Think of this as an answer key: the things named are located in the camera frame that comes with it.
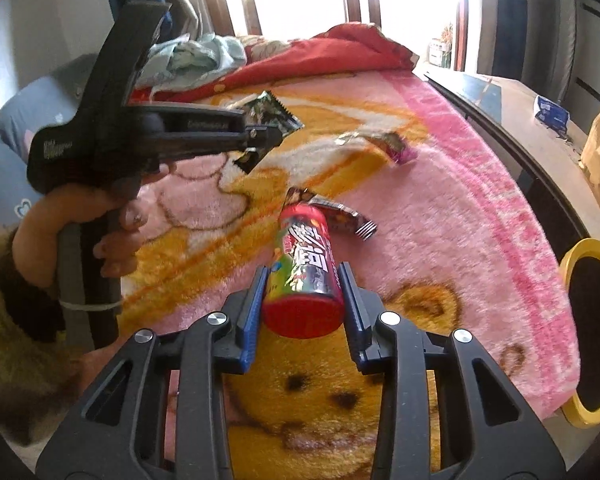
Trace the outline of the left fuzzy sleeve forearm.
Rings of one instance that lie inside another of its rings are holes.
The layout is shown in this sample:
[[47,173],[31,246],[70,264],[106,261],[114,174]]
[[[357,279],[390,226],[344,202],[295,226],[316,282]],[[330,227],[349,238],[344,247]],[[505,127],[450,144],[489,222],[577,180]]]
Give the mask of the left fuzzy sleeve forearm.
[[29,445],[81,394],[83,361],[65,344],[54,285],[39,288],[17,270],[16,233],[0,234],[0,429]]

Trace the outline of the left hand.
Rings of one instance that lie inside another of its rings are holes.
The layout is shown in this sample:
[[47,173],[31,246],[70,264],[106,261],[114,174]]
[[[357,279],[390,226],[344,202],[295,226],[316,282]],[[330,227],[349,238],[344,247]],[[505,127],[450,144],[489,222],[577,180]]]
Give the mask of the left hand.
[[58,236],[70,223],[96,220],[109,211],[119,213],[119,227],[92,248],[104,278],[122,278],[137,268],[136,253],[143,245],[140,229],[148,222],[150,206],[130,202],[98,188],[67,184],[41,198],[20,223],[12,239],[15,268],[31,285],[49,289],[55,281]]

